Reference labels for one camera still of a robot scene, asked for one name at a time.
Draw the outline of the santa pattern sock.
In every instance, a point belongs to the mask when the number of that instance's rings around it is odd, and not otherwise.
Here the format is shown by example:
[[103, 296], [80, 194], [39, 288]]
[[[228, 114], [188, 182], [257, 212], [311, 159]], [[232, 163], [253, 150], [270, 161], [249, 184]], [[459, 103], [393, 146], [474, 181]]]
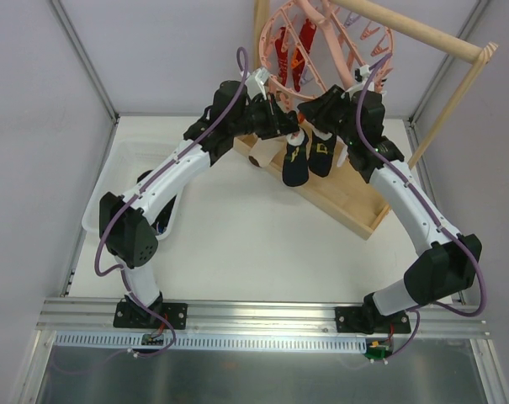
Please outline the santa pattern sock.
[[312, 131], [308, 168], [315, 175], [324, 178], [331, 171], [336, 137], [330, 133]]

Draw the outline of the navy green striped sock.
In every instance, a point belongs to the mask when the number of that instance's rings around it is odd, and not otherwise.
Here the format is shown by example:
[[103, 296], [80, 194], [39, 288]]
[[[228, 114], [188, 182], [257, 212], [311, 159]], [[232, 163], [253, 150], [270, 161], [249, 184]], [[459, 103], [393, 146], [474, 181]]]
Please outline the navy green striped sock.
[[308, 136], [303, 129], [300, 129], [293, 135], [287, 135], [286, 141], [282, 180], [288, 187], [299, 187], [309, 179], [308, 158], [306, 154]]

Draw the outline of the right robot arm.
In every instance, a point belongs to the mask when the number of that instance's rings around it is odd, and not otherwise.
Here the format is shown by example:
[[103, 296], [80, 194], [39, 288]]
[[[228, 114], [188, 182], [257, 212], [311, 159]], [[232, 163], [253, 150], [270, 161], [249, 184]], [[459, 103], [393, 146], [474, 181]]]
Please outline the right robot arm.
[[345, 326], [365, 334], [382, 332], [405, 311], [470, 288], [479, 277], [482, 244], [446, 221], [415, 183], [404, 155], [384, 135], [381, 94], [349, 94], [334, 85], [299, 104], [298, 111], [314, 134], [344, 142], [352, 168], [388, 202], [416, 250], [416, 261], [402, 279], [366, 295], [361, 306], [345, 315]]

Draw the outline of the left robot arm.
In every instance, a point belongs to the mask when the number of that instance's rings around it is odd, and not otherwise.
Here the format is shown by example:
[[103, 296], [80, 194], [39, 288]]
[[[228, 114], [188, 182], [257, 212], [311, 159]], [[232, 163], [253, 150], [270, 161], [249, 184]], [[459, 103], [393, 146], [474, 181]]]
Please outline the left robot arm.
[[178, 315], [186, 306], [164, 302], [150, 265], [158, 248], [158, 216], [192, 179], [229, 152], [238, 136], [272, 139], [299, 131], [296, 113], [278, 106], [265, 89], [267, 80], [268, 72], [259, 68], [247, 79], [223, 82], [170, 157], [133, 188], [121, 195], [108, 192], [99, 201], [100, 240], [94, 262], [100, 263], [103, 251], [114, 256], [127, 291], [116, 307], [115, 327], [185, 327]]

